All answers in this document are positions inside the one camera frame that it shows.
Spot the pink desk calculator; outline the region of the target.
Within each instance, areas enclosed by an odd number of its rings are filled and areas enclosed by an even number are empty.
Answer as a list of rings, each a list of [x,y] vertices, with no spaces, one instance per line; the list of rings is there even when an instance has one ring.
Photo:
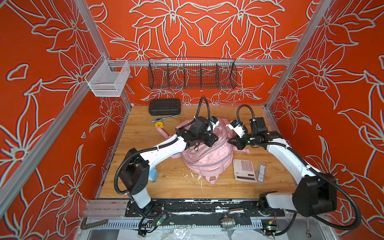
[[[243,182],[257,182],[255,168],[252,161],[233,159],[235,179]]]

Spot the pink student backpack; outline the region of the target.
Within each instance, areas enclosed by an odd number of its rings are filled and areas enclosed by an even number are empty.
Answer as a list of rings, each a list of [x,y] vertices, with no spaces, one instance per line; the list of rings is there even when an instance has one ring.
[[[229,120],[219,118],[219,125],[214,129],[214,134],[219,138],[212,147],[201,144],[198,150],[189,148],[181,153],[172,155],[171,158],[182,158],[187,167],[194,173],[201,175],[214,185],[232,163],[237,147],[228,143],[234,134],[227,125]]]

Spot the light blue pencil sharpener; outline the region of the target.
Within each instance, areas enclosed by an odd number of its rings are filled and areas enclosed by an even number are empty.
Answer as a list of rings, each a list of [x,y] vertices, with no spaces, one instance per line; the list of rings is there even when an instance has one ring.
[[[151,183],[155,183],[158,179],[159,173],[156,168],[152,168],[149,172],[148,180]]]

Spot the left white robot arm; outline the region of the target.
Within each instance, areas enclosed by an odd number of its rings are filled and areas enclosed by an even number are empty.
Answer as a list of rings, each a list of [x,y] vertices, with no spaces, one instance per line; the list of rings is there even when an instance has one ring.
[[[195,117],[190,123],[176,128],[176,133],[166,141],[148,149],[129,150],[114,177],[114,189],[119,195],[128,195],[140,210],[151,203],[147,190],[150,171],[159,163],[191,147],[212,147],[218,137],[214,129],[219,120],[211,116],[209,103],[202,96]]]

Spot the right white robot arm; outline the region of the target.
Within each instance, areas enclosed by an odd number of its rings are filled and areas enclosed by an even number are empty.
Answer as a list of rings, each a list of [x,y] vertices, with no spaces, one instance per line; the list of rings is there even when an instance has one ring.
[[[294,193],[267,192],[258,199],[258,210],[263,215],[271,214],[275,209],[286,210],[303,217],[312,217],[317,221],[338,230],[357,229],[362,222],[362,214],[353,198],[337,183],[330,173],[323,173],[304,160],[289,146],[283,136],[276,131],[269,131],[264,118],[257,118],[251,111],[250,128],[247,129],[240,116],[228,124],[236,134],[228,142],[238,150],[246,146],[260,147],[267,150],[291,174],[297,188]],[[355,219],[342,226],[322,219],[322,214],[333,212],[338,206],[337,194],[342,194],[350,203]]]

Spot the yellow tape roll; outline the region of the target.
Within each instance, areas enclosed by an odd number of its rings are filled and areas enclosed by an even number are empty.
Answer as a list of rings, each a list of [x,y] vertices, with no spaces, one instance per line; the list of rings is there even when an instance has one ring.
[[[156,128],[163,128],[164,127],[164,123],[163,122],[156,122],[155,123],[155,127]]]

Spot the grey metal tool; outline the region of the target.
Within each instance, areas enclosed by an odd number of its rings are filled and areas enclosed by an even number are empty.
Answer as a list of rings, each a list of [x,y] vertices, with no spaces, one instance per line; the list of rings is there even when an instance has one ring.
[[[177,116],[178,115],[172,115],[172,116],[167,116],[167,117],[159,117],[159,118],[153,119],[152,123],[156,124],[156,123],[159,123],[159,122],[163,122],[166,119],[174,118],[174,117],[177,117]]]

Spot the black plastic case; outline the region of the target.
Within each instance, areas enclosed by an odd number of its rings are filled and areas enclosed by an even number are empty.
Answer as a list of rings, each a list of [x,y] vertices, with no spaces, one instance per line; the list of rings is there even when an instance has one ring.
[[[181,101],[179,99],[155,99],[149,104],[151,116],[179,115],[181,113]]]

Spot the metal pipe fitting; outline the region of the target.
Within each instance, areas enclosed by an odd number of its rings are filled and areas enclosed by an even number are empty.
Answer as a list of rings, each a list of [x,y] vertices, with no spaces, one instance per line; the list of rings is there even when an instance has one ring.
[[[236,227],[236,221],[234,218],[225,217],[220,220],[221,228],[224,230],[230,230]]]

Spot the rusty allen key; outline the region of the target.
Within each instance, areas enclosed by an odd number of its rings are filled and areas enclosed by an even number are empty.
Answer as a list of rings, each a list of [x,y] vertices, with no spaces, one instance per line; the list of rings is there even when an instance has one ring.
[[[80,229],[81,230],[88,230],[88,229],[103,226],[103,225],[107,224],[108,222],[109,222],[109,220],[101,220],[101,221],[97,221],[97,222],[93,222],[93,223],[88,223],[88,218],[83,218],[83,220],[80,224]]]

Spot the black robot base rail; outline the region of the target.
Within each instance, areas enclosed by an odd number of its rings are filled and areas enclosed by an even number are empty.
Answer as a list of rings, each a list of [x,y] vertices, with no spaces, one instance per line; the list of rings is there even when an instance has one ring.
[[[158,221],[160,226],[218,226],[223,218],[233,218],[236,225],[251,226],[253,219],[272,220],[284,218],[283,210],[263,214],[257,199],[152,199],[140,209],[129,201],[126,217],[144,217]]]

